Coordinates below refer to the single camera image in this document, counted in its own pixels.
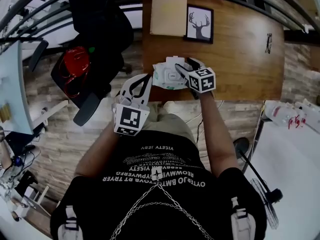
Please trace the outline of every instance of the deer head picture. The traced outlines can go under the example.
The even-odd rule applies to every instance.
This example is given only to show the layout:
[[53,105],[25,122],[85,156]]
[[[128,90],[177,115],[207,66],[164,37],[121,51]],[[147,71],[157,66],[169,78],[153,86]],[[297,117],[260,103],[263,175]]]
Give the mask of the deer head picture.
[[213,43],[212,18],[212,10],[189,6],[186,37],[188,39]]

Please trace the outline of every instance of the wooden table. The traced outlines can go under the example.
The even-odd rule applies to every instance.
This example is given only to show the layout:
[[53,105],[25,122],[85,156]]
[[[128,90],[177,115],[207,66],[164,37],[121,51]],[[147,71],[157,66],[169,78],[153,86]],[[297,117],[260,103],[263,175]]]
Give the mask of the wooden table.
[[[193,57],[216,75],[218,100],[279,100],[285,64],[283,26],[247,7],[225,0],[187,0],[214,10],[213,44],[185,41],[181,37],[150,34],[152,0],[143,0],[143,72],[153,74],[153,64],[168,56]],[[272,33],[271,53],[265,53]],[[149,101],[192,100],[188,89],[166,90],[153,86]]]

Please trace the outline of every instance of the white table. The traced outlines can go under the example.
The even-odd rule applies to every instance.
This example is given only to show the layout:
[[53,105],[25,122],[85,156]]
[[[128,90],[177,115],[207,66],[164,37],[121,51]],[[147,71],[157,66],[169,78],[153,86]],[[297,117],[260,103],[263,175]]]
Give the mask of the white table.
[[0,55],[0,107],[9,104],[11,119],[0,123],[6,131],[34,133],[30,117],[22,67],[22,48],[19,41]]

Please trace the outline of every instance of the railing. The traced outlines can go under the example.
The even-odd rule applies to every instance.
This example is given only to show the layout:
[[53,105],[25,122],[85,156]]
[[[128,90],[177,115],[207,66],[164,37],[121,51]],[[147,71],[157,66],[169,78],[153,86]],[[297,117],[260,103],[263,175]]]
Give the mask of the railing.
[[[19,13],[19,11],[21,9],[23,9],[25,6],[27,6],[31,1],[32,0],[18,0],[10,8],[10,10],[7,12],[7,14],[0,21],[0,33],[6,28],[6,26],[15,17],[15,15],[17,15]],[[35,16],[41,10],[51,6],[52,4],[54,4],[58,1],[59,0],[49,0],[49,1],[45,2],[43,5],[41,5],[40,7],[33,10],[29,15],[24,17],[17,25],[15,25],[8,33],[5,33],[3,35],[3,38],[1,38],[1,42],[5,43],[7,41],[9,43],[12,40],[10,38],[16,38],[16,39],[20,39],[22,37],[27,38],[27,39],[34,38],[40,32],[56,25],[56,27],[50,29],[49,31],[41,33],[39,36],[36,36],[36,38],[38,40],[40,40],[44,36],[54,32],[54,31],[57,31],[57,30],[59,30],[63,27],[66,27],[68,25],[71,25],[73,23],[72,21],[59,25],[62,21],[65,21],[65,20],[70,19],[72,17],[72,14],[69,13],[69,14],[64,15],[62,17],[59,17],[56,20],[51,21],[50,23],[48,23],[38,29],[35,29],[36,26],[43,23],[44,21],[46,21],[46,20],[64,12],[64,11],[69,11],[70,5],[67,3],[64,6],[62,6],[61,8],[47,14],[43,18],[34,22],[29,27],[24,28],[22,31],[20,30],[21,26],[23,26],[23,24],[27,20],[31,19],[33,16]],[[293,16],[287,10],[283,9],[279,4],[276,4],[275,2],[273,2],[271,0],[227,0],[227,1],[231,1],[233,3],[240,4],[242,6],[251,8],[261,14],[264,14],[265,16],[274,19],[275,21],[279,22],[280,24],[282,24],[283,26],[288,28],[290,31],[292,31],[292,33],[296,33],[296,31],[298,30],[301,32],[302,38],[304,37],[304,35],[306,35],[304,33],[305,26],[303,25],[303,22],[301,20],[297,19],[295,16]],[[298,14],[300,14],[300,16],[305,20],[305,22],[307,22],[309,25],[311,25],[314,28],[314,32],[312,33],[312,35],[313,35],[312,36],[312,43],[314,45],[315,44],[320,45],[320,26],[317,23],[317,21],[313,19],[313,17],[299,4],[299,2],[297,0],[283,0],[283,1],[286,2],[288,5],[290,5],[293,10],[295,10]],[[119,5],[136,4],[136,3],[142,3],[142,0],[116,0],[116,2]],[[280,13],[281,17],[272,13],[270,8],[273,8],[273,10],[276,10],[278,13]]]

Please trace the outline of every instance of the white bottle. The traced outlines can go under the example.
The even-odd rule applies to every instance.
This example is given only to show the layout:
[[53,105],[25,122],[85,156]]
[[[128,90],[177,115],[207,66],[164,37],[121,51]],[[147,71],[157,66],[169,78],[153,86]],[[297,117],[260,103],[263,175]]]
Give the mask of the white bottle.
[[297,111],[282,102],[266,102],[264,113],[278,126],[288,127],[288,129],[296,127]]

